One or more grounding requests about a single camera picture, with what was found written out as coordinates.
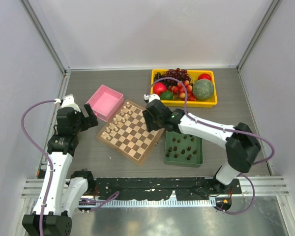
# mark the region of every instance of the pink tray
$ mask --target pink tray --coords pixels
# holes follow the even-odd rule
[[[101,85],[88,100],[88,103],[95,115],[107,122],[123,104],[123,94]]]

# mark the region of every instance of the white wall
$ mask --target white wall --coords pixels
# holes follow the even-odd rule
[[[25,180],[34,177],[40,154],[21,131],[32,104],[54,99],[61,73],[17,0],[0,1],[0,236],[15,232]],[[26,127],[38,144],[46,138],[53,105],[28,115]]]
[[[73,69],[228,67],[271,0],[39,0]]]
[[[282,1],[242,75],[260,134],[276,147],[271,165],[295,203],[295,0]]]

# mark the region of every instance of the yellow tray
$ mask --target yellow tray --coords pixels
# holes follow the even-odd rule
[[[153,69],[152,70],[152,77],[151,77],[151,85],[154,83],[154,76],[156,73],[164,73],[168,71],[168,69]],[[214,85],[214,94],[212,97],[205,101],[187,101],[187,107],[204,107],[204,108],[211,108],[217,104],[217,95],[216,95],[216,86],[215,86],[215,80],[214,80],[214,74],[213,71],[211,70],[187,70],[188,74],[190,75],[190,78],[192,81],[197,81],[197,78],[201,74],[209,74],[212,78],[212,82]],[[173,107],[183,107],[184,106],[184,101],[172,101],[172,100],[162,100],[162,102],[167,105],[167,106],[173,106]]]

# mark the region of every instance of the chessboard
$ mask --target chessboard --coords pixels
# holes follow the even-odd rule
[[[144,110],[126,100],[96,135],[98,140],[138,165],[143,164],[164,132],[164,129],[148,132]]]

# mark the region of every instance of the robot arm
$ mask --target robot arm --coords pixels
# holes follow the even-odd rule
[[[72,162],[75,148],[77,147],[78,134],[91,127],[97,126],[97,117],[89,104],[84,108],[88,113],[85,117],[79,106],[74,102],[73,95],[64,97],[61,108],[57,112],[57,125],[55,133],[47,144],[47,152],[53,163],[53,179],[46,200],[43,221],[44,232],[48,235],[69,235],[72,226],[72,214],[79,204],[81,196],[85,192],[91,192],[95,188],[95,181],[90,171],[76,171],[70,180],[68,189],[63,193],[65,178]],[[24,215],[22,224],[30,236],[39,235],[39,217],[42,210],[43,198],[50,178],[50,166],[48,165],[43,186],[31,215]]]
[[[185,115],[184,110],[175,109],[172,112],[159,100],[156,94],[145,96],[144,99],[149,101],[143,112],[148,131],[165,128],[170,132],[190,134],[209,140],[226,149],[227,162],[214,176],[216,182],[213,187],[218,192],[227,189],[239,173],[249,172],[261,149],[259,142],[254,137],[224,131],[230,129],[251,132],[248,125],[243,123],[239,123],[237,126],[218,124],[188,113],[195,120],[223,128],[223,130],[217,130],[191,120]]]

